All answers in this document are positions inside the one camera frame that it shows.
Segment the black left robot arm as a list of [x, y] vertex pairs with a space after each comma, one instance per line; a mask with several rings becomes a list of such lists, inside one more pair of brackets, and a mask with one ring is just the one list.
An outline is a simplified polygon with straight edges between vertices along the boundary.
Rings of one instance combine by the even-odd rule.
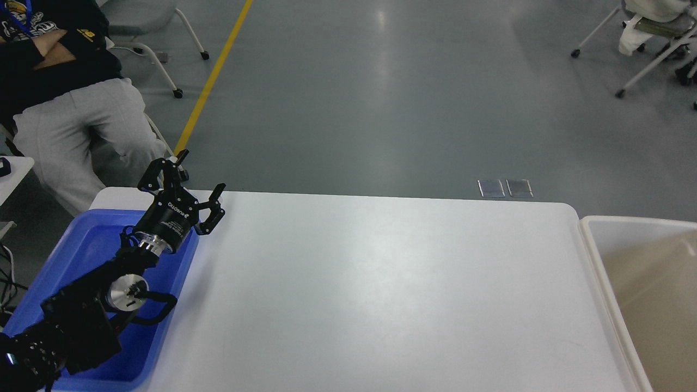
[[210, 234], [225, 214], [224, 183], [204, 203], [182, 186], [188, 154], [183, 149], [149, 164], [138, 188], [154, 201], [136, 225], [123, 228], [111, 260], [47, 296], [37, 323], [13, 336], [2, 333], [3, 391], [50, 391], [63, 370], [89, 371], [119, 354], [129, 325], [156, 326], [174, 310], [177, 297], [152, 290], [146, 270], [175, 254], [191, 231]]

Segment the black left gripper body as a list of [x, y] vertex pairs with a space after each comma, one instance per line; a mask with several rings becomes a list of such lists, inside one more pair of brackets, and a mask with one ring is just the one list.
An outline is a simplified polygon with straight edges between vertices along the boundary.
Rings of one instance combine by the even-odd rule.
[[139, 248], [174, 254], [198, 223], [198, 200], [187, 189], [161, 191], [133, 228]]

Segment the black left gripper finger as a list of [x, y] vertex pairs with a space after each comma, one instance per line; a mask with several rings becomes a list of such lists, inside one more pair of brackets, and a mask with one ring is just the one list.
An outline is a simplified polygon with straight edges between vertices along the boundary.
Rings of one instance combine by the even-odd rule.
[[165, 189], [180, 187], [189, 181], [189, 173], [182, 164], [189, 150], [182, 150], [176, 156], [152, 161], [137, 183], [137, 189], [150, 194], [159, 194]]
[[203, 221], [199, 221], [194, 225], [194, 230], [199, 236], [204, 236], [212, 233], [218, 223], [222, 220], [225, 215], [225, 211], [220, 203], [220, 196], [222, 195], [224, 189], [226, 188], [226, 183], [219, 183], [216, 188], [212, 190], [207, 201], [204, 203], [197, 203], [196, 210], [204, 211], [209, 210], [209, 215]]

